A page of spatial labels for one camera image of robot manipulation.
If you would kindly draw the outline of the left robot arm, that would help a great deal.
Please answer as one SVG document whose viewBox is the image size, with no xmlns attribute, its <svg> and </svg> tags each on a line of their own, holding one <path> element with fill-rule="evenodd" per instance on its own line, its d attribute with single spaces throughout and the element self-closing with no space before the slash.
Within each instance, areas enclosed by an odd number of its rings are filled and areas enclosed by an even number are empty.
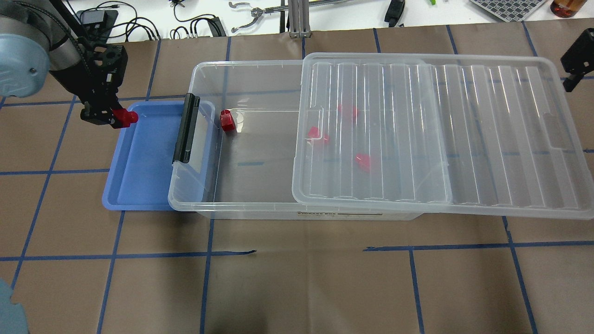
<svg viewBox="0 0 594 334">
<path fill-rule="evenodd" d="M 2 97 L 32 96 L 51 75 L 83 104 L 81 120 L 127 128 L 138 121 L 117 98 L 127 62 L 125 47 L 89 40 L 60 0 L 0 3 Z"/>
</svg>

